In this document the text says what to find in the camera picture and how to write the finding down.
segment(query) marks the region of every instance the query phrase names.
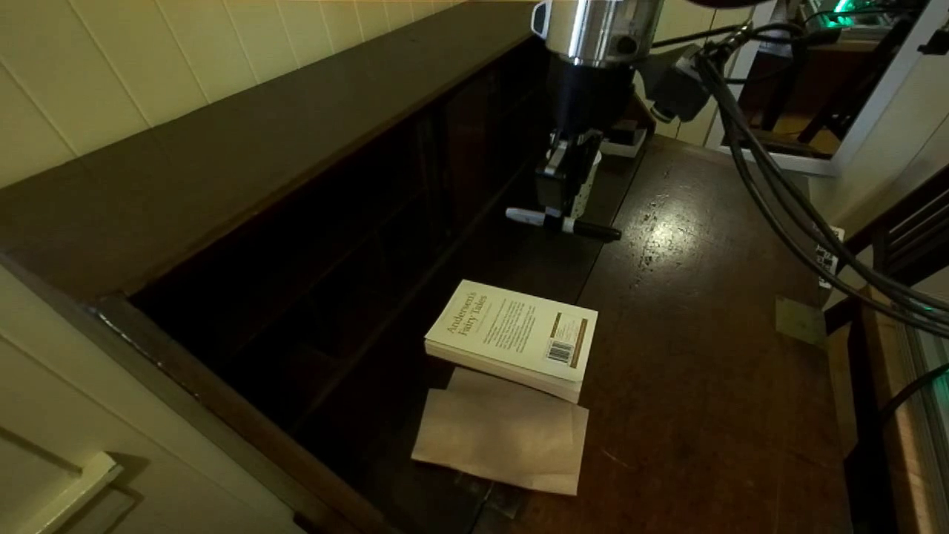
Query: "wooden cabinet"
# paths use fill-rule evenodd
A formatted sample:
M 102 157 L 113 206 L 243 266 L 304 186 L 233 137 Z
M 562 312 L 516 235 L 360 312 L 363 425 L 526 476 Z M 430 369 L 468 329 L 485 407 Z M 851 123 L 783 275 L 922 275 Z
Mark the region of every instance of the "wooden cabinet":
M 353 524 L 415 532 L 409 490 L 462 524 L 403 467 L 443 280 L 547 146 L 526 20 L 448 10 L 9 186 L 0 243 Z

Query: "white tile wall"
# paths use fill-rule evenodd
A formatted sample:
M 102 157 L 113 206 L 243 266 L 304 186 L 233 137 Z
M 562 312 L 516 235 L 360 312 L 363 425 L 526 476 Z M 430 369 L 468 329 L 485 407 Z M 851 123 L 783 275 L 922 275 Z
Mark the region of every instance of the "white tile wall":
M 0 186 L 460 0 L 0 0 Z

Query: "white book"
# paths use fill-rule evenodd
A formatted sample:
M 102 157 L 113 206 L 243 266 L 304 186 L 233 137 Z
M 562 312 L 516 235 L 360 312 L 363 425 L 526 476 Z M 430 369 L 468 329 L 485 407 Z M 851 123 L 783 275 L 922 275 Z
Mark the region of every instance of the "white book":
M 577 403 L 594 333 L 594 309 L 462 280 L 424 335 L 424 351 Z

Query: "black cable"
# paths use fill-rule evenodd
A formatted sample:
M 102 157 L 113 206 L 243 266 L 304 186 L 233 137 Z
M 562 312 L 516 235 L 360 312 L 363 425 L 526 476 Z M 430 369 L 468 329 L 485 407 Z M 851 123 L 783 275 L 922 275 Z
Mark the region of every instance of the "black cable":
M 755 26 L 750 35 L 762 35 L 762 34 L 792 34 L 792 35 L 804 35 L 806 31 L 799 26 L 799 23 L 762 23 L 762 26 Z
M 913 376 L 907 385 L 901 385 L 882 409 L 878 409 L 878 425 L 885 428 L 895 409 L 910 400 L 919 388 L 928 388 L 931 382 L 937 382 L 943 373 L 949 370 L 949 361 L 946 366 L 937 366 L 919 376 Z
M 777 177 L 780 186 L 783 186 L 783 189 L 796 200 L 796 206 L 806 213 L 806 223 L 802 223 L 799 217 L 796 217 L 796 223 L 799 223 L 820 247 L 824 247 L 827 252 L 839 256 L 842 263 L 851 263 L 869 286 L 878 286 L 892 302 L 907 306 L 907 309 L 913 309 L 918 315 L 925 315 L 925 317 L 931 317 L 931 320 L 946 320 L 946 317 L 940 317 L 940 315 L 931 312 L 931 309 L 949 312 L 946 302 L 931 299 L 931 296 L 925 296 L 925 293 L 919 293 L 919 292 L 904 287 L 901 281 L 895 281 L 895 280 L 873 269 L 873 266 L 864 263 L 851 249 L 845 249 L 845 247 L 839 243 L 839 238 L 835 235 L 835 229 L 821 219 L 821 213 L 820 213 L 820 212 L 804 200 L 804 194 L 802 194 L 792 180 L 786 180 L 786 176 L 777 168 L 777 163 L 772 160 L 768 148 L 758 140 L 758 134 L 755 134 L 750 125 L 746 123 L 740 103 L 737 103 L 731 94 L 726 94 L 726 99 L 716 94 L 716 100 L 731 111 L 731 117 L 732 117 L 737 128 L 746 134 L 746 140 L 747 140 L 758 163 L 761 163 L 765 173 L 772 173 L 772 177 Z
M 741 176 L 747 194 L 750 194 L 750 200 L 755 200 L 758 209 L 765 213 L 765 223 L 775 229 L 775 235 L 786 243 L 786 249 L 790 249 L 802 263 L 806 263 L 812 274 L 820 274 L 821 280 L 827 280 L 838 292 L 861 299 L 864 306 L 869 306 L 869 309 L 876 309 L 876 312 L 882 312 L 882 315 L 887 315 L 887 317 L 892 317 L 892 320 L 919 327 L 919 329 L 925 329 L 925 333 L 931 333 L 931 335 L 949 338 L 949 327 L 940 329 L 940 327 L 922 324 L 922 320 L 918 320 L 918 317 L 910 317 L 910 315 L 904 315 L 904 312 L 898 312 L 898 309 L 892 309 L 892 306 L 882 306 L 882 302 L 864 296 L 864 293 L 861 293 L 857 287 L 851 287 L 848 281 L 842 281 L 838 274 L 827 274 L 811 252 L 802 252 L 799 243 L 796 243 L 796 241 L 786 235 L 786 229 L 777 223 L 777 213 L 768 209 L 768 201 L 765 201 L 762 194 L 758 189 L 755 176 L 750 176 L 750 168 L 747 168 L 747 160 L 746 160 L 746 155 L 741 155 L 741 146 L 740 146 L 737 130 L 732 130 L 732 140 L 731 140 L 731 151 L 732 151 L 732 160 L 737 160 L 737 166 L 740 166 L 740 176 Z
M 811 266 L 815 269 L 821 280 L 827 280 L 835 287 L 839 287 L 842 293 L 866 302 L 869 309 L 878 309 L 882 315 L 887 317 L 895 317 L 901 324 L 910 324 L 910 327 L 919 327 L 925 333 L 934 333 L 934 335 L 943 335 L 949 338 L 949 327 L 943 320 L 919 320 L 913 315 L 904 315 L 898 312 L 895 306 L 882 306 L 878 299 L 869 299 L 864 296 L 857 287 L 851 287 L 848 281 L 842 281 L 838 274 L 827 274 L 811 252 L 802 252 L 799 243 L 783 232 L 783 225 L 777 223 L 777 213 L 765 206 L 762 194 L 758 189 L 755 177 L 750 177 L 750 168 L 746 163 L 746 155 L 741 155 L 741 146 L 740 146 L 740 134 L 750 137 L 747 142 L 755 142 L 758 137 L 747 134 L 747 130 L 740 130 L 741 128 L 741 118 L 732 117 L 737 111 L 737 100 L 732 94 L 726 91 L 726 85 L 720 84 L 716 65 L 709 65 L 706 59 L 701 63 L 703 65 L 703 78 L 709 84 L 709 90 L 716 90 L 716 100 L 720 103 L 720 111 L 726 111 L 725 117 L 731 117 L 726 128 L 731 128 L 731 148 L 732 148 L 732 157 L 737 157 L 737 166 L 746 177 L 746 185 L 750 186 L 750 195 L 758 200 L 761 212 L 765 213 L 768 225 L 780 235 L 780 241 Z
M 755 42 L 768 42 L 768 44 L 799 44 L 804 38 L 775 38 L 775 35 L 750 35 Z
M 709 35 L 737 34 L 737 31 L 741 31 L 741 26 L 746 26 L 746 23 L 716 26 L 716 31 L 689 34 L 689 35 L 673 35 L 673 38 L 654 42 L 654 48 L 673 48 L 673 44 L 682 44 L 682 42 L 698 42 L 698 38 L 709 38 Z
M 830 243 L 830 249 L 839 249 L 851 259 L 851 266 L 861 274 L 869 286 L 882 286 L 885 281 L 885 293 L 892 299 L 892 296 L 922 296 L 928 302 L 937 302 L 937 309 L 946 309 L 946 302 L 940 299 L 931 299 L 925 293 L 918 293 L 898 281 L 892 281 L 891 275 L 866 266 L 864 262 L 857 262 L 842 243 L 839 238 L 830 232 L 830 225 L 815 213 L 815 209 L 804 200 L 804 194 L 777 168 L 775 157 L 768 155 L 768 148 L 761 142 L 761 137 L 750 130 L 746 114 L 740 111 L 740 100 L 732 99 L 732 91 L 726 90 L 726 79 L 719 74 L 716 63 L 701 53 L 698 59 L 698 68 L 701 68 L 701 78 L 706 79 L 712 99 L 719 100 L 720 108 L 720 117 L 726 118 L 726 140 L 731 140 L 731 155 L 737 160 L 737 168 L 741 176 L 741 185 L 747 186 L 750 200 L 758 201 L 758 209 L 762 212 L 762 217 L 768 219 L 768 225 L 775 229 L 775 235 L 790 247 L 792 256 L 799 256 L 799 262 L 804 262 L 812 274 L 820 274 L 821 280 L 827 280 L 835 287 L 839 287 L 842 293 L 861 299 L 864 306 L 887 315 L 887 317 L 895 317 L 907 327 L 919 327 L 925 333 L 934 333 L 940 338 L 949 338 L 949 324 L 946 317 L 937 317 L 934 324 L 925 324 L 913 315 L 904 315 L 898 312 L 895 306 L 882 306 L 878 299 L 873 296 L 864 296 L 861 292 L 854 292 L 851 286 L 845 286 L 838 274 L 824 269 L 811 252 L 802 252 L 802 247 L 786 235 L 786 229 L 780 225 L 777 213 L 772 212 L 772 206 L 765 201 L 762 189 L 758 186 L 755 180 L 755 173 L 741 155 L 741 137 L 746 142 L 750 146 L 750 155 L 762 173 L 762 180 L 768 185 L 772 195 L 777 200 L 777 206 L 790 213 L 790 219 L 799 225 L 799 232 L 804 232 L 811 241 L 815 243 Z M 949 370 L 949 361 L 946 366 L 937 366 L 925 373 L 919 373 L 918 379 L 910 379 L 907 385 L 901 385 L 882 409 L 878 409 L 878 428 L 885 428 L 895 409 L 901 403 L 907 403 L 918 392 L 928 388 L 934 379 L 940 379 L 943 373 Z

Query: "white cabinet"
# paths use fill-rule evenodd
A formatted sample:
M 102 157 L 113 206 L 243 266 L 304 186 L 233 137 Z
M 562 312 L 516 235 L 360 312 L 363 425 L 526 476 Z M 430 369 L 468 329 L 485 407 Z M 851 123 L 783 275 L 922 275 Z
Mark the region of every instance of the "white cabinet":
M 0 532 L 25 527 L 299 532 L 268 486 L 0 263 Z

